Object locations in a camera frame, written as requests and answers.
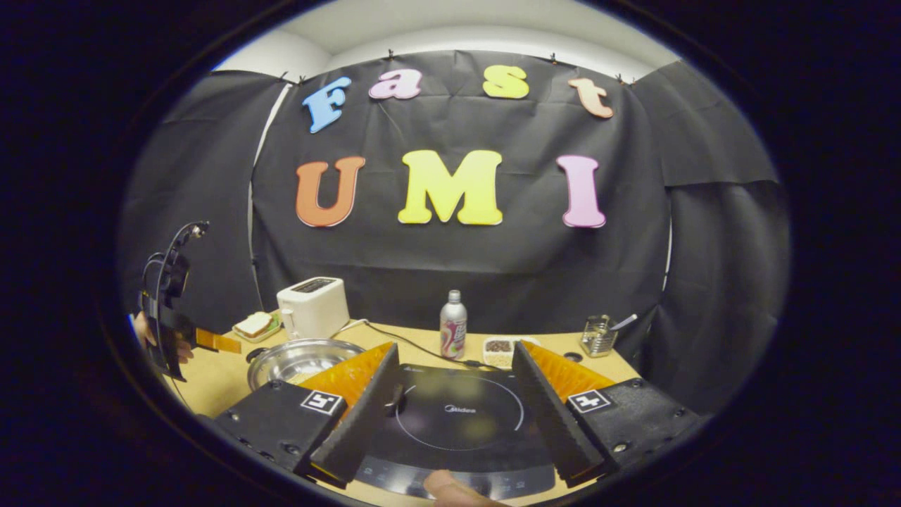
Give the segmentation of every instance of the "induction cooktop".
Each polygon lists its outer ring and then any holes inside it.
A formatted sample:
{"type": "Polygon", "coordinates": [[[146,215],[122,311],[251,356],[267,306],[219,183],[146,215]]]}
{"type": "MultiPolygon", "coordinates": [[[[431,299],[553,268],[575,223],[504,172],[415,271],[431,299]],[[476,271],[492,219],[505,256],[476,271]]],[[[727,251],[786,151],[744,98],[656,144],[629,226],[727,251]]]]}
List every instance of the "induction cooktop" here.
{"type": "Polygon", "coordinates": [[[510,372],[401,364],[404,400],[379,428],[355,479],[431,498],[423,480],[447,468],[494,500],[551,489],[554,467],[510,372]]]}

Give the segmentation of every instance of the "table surface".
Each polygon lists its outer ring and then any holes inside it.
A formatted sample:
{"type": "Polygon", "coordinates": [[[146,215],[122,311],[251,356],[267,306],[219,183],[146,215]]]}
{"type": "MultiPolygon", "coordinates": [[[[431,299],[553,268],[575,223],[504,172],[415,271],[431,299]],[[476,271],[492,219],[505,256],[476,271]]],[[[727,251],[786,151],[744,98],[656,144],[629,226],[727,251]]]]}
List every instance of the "table surface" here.
{"type": "MultiPolygon", "coordinates": [[[[438,352],[440,338],[437,329],[414,329],[410,327],[387,326],[377,323],[373,323],[373,325],[379,329],[384,329],[390,333],[395,333],[408,338],[417,345],[425,347],[428,350],[436,353],[438,352]]],[[[227,333],[226,336],[241,341],[241,354],[228,352],[216,353],[199,347],[195,348],[193,350],[194,359],[188,362],[188,364],[181,365],[181,372],[187,379],[187,382],[177,383],[178,391],[184,398],[188,408],[195,413],[204,414],[211,418],[218,416],[224,410],[230,408],[250,394],[250,386],[247,384],[248,364],[245,360],[247,353],[259,347],[273,347],[287,341],[285,329],[280,329],[275,335],[256,344],[238,338],[233,332],[227,333]]],[[[467,333],[464,354],[460,359],[476,359],[481,361],[483,343],[487,338],[492,336],[499,335],[467,333]]],[[[541,342],[542,347],[557,354],[562,355],[567,352],[577,352],[585,356],[584,351],[582,351],[581,346],[578,343],[580,336],[581,333],[579,332],[552,335],[529,335],[529,337],[535,338],[541,342]]],[[[397,352],[401,363],[455,369],[466,368],[466,366],[460,364],[442,361],[441,359],[428,355],[401,340],[378,333],[376,330],[365,325],[351,327],[333,338],[356,344],[365,349],[379,346],[387,341],[396,342],[397,352]]],[[[585,356],[581,364],[606,376],[615,383],[640,376],[616,352],[612,352],[606,357],[588,358],[585,356]]],[[[166,382],[169,389],[173,389],[171,379],[167,378],[166,382]]],[[[504,500],[504,503],[512,506],[529,505],[535,502],[558,498],[564,494],[572,493],[581,487],[592,484],[592,482],[588,482],[576,488],[568,488],[559,477],[556,477],[556,481],[554,487],[549,491],[507,499],[504,500]]],[[[323,487],[345,494],[351,498],[376,505],[418,507],[425,505],[431,506],[434,503],[432,500],[391,493],[375,486],[361,483],[360,481],[351,482],[345,490],[333,488],[328,484],[323,484],[323,487]]]]}

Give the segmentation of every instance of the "human hand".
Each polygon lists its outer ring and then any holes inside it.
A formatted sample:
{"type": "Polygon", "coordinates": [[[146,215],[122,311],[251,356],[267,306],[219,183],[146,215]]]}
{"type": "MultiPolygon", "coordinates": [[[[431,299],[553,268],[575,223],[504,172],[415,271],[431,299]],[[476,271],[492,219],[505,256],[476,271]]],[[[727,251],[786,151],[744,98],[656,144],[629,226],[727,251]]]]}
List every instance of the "human hand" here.
{"type": "MultiPolygon", "coordinates": [[[[153,346],[157,346],[157,339],[153,335],[153,331],[150,330],[150,325],[147,323],[147,316],[144,315],[144,312],[138,314],[138,317],[134,318],[134,334],[138,336],[141,341],[141,345],[146,349],[147,344],[150,343],[153,346]]],[[[194,353],[191,352],[191,344],[186,342],[185,340],[176,340],[176,354],[178,354],[178,362],[181,364],[187,364],[187,360],[194,357],[194,353]]]]}
{"type": "Polygon", "coordinates": [[[449,470],[435,470],[425,478],[423,486],[435,497],[435,507],[506,507],[476,493],[455,479],[449,470]]]}

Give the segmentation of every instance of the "toaster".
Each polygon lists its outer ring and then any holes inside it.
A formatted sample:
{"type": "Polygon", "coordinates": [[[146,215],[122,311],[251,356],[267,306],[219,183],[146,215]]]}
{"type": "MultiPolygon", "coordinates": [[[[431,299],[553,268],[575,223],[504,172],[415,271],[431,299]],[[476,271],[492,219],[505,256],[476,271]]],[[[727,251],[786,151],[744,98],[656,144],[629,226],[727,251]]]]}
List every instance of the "toaster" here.
{"type": "Polygon", "coordinates": [[[290,338],[328,338],[350,320],[344,280],[340,278],[317,276],[304,280],[280,290],[276,299],[280,310],[293,312],[296,335],[290,338]]]}

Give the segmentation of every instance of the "stainless steel bowl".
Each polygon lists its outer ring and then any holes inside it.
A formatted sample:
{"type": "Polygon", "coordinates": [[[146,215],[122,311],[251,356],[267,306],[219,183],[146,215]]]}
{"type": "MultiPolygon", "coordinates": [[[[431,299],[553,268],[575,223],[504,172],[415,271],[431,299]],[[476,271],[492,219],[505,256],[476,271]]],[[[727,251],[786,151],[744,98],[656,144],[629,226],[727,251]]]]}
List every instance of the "stainless steel bowl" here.
{"type": "Polygon", "coordinates": [[[247,354],[247,362],[250,363],[247,384],[251,391],[256,391],[274,380],[299,383],[304,377],[327,370],[362,352],[365,352],[363,348],[351,343],[316,338],[258,348],[247,354]]]}

